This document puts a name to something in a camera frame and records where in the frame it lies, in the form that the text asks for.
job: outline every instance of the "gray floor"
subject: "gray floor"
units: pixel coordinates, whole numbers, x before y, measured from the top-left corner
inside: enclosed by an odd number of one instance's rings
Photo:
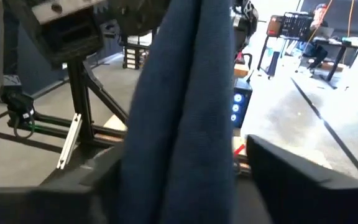
[[[139,73],[123,70],[120,62],[101,65],[94,69],[105,89],[126,110]],[[358,98],[350,103],[347,93],[328,91],[297,78],[313,103],[324,112],[335,131],[358,159]],[[299,94],[289,75],[252,78],[254,95],[247,112],[243,134],[258,134],[274,144],[297,150],[321,151],[333,169],[358,178],[358,171]],[[96,123],[106,122],[111,113],[92,94],[93,118]],[[71,92],[68,85],[39,98],[35,107],[45,114],[69,118],[73,116]],[[0,119],[0,186],[39,185],[55,168],[63,140],[35,134],[30,141],[17,143],[12,130],[6,126],[7,117]],[[30,144],[43,142],[37,149]]]

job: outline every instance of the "person sitting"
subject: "person sitting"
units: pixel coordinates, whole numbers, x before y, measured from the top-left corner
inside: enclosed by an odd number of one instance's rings
[[[318,4],[316,9],[311,13],[313,15],[313,22],[310,26],[311,34],[319,27],[328,27],[328,23],[324,20],[326,11],[326,4]],[[327,50],[313,42],[298,42],[296,48],[302,51],[304,56],[314,58],[314,62],[307,67],[307,71],[309,71],[308,75],[310,77],[312,76],[314,69],[319,66],[328,55]]]

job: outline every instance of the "metal stand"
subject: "metal stand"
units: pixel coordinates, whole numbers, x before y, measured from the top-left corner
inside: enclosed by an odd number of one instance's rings
[[[336,69],[338,68],[338,65],[341,62],[345,52],[346,52],[346,46],[342,46],[341,49],[339,50],[338,55],[335,58],[334,65],[332,69],[329,71],[327,77],[320,75],[320,78],[323,79],[333,90],[336,90],[337,87],[331,84],[331,80],[333,79]]]
[[[71,155],[74,150],[74,145],[77,142],[78,134],[80,133],[82,118],[80,114],[75,113],[73,121],[71,122],[70,129],[68,130],[67,138],[60,154],[59,161],[57,162],[57,169],[64,169],[70,161]]]
[[[125,136],[124,131],[118,131],[110,128],[104,128],[93,124],[91,115],[91,105],[88,88],[115,114],[124,124],[128,119],[127,113],[118,105],[118,103],[110,96],[109,93],[104,90],[102,84],[93,75],[92,70],[87,62],[83,58],[78,58],[67,63],[68,77],[70,79],[71,94],[73,96],[74,110],[76,117],[73,121],[63,118],[57,118],[54,116],[48,116],[40,113],[34,114],[34,120],[43,123],[54,124],[65,128],[73,126],[74,120],[77,118],[81,122],[78,125],[80,131],[78,133],[78,142],[82,144],[89,144],[94,147],[107,148],[111,147],[115,142],[97,137],[97,134],[112,136],[115,138],[123,138]],[[9,127],[14,127],[14,122],[10,120],[8,122]],[[49,136],[55,136],[63,139],[70,139],[70,135],[77,135],[76,131],[66,131],[58,128],[52,128],[50,126],[36,125],[35,128],[30,123],[21,123],[17,127],[23,130],[34,130],[36,133],[46,134]],[[71,142],[76,142],[74,137],[71,137]]]

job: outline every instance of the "table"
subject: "table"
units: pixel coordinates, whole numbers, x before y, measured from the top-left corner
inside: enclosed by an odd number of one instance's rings
[[[260,53],[260,58],[259,58],[257,70],[260,70],[260,66],[262,64],[262,60],[263,60],[263,57],[264,57],[264,54],[265,54],[265,51],[266,51],[266,48],[267,48],[267,42],[269,41],[269,38],[271,38],[271,37],[272,36],[269,36],[269,35],[266,36],[264,46],[262,47],[262,52]],[[289,40],[286,37],[274,37],[274,38],[282,38],[282,39],[285,39],[285,40]],[[335,73],[336,69],[338,68],[339,62],[341,62],[341,60],[342,60],[342,58],[343,58],[343,56],[345,54],[346,49],[348,49],[348,48],[358,49],[358,45],[345,45],[342,42],[333,42],[333,41],[330,41],[330,40],[319,39],[319,38],[313,39],[313,42],[318,44],[318,45],[330,45],[330,46],[335,46],[335,47],[340,47],[341,48],[339,50],[339,52],[338,52],[338,55],[336,56],[336,59],[334,61],[334,65],[333,65],[332,69],[328,73],[327,78],[323,79],[332,88],[336,88],[336,87],[334,87],[334,86],[332,86],[330,84],[330,81],[333,79],[334,73]],[[285,44],[283,44],[283,47],[281,49],[280,54],[282,54],[282,52],[284,51],[284,46],[285,46]],[[275,66],[277,65],[277,60],[278,60],[278,57],[272,57],[272,61],[270,62],[271,66],[272,65],[274,66],[273,71],[275,71]]]
[[[326,81],[329,86],[331,86],[333,89],[335,89],[336,87],[332,86],[330,84],[330,81],[333,79],[335,71],[338,68],[339,63],[341,62],[341,60],[346,52],[346,49],[348,49],[348,48],[358,49],[358,45],[344,45],[342,42],[331,42],[329,40],[324,40],[324,39],[314,39],[313,42],[318,45],[329,45],[329,46],[341,48],[335,58],[334,65],[333,65],[332,69],[328,73],[328,76],[326,78],[323,78],[323,80]]]

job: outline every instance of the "dark blue fabric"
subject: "dark blue fabric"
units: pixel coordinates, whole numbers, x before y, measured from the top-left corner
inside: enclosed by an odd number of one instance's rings
[[[132,100],[119,223],[231,223],[230,0],[172,0]]]

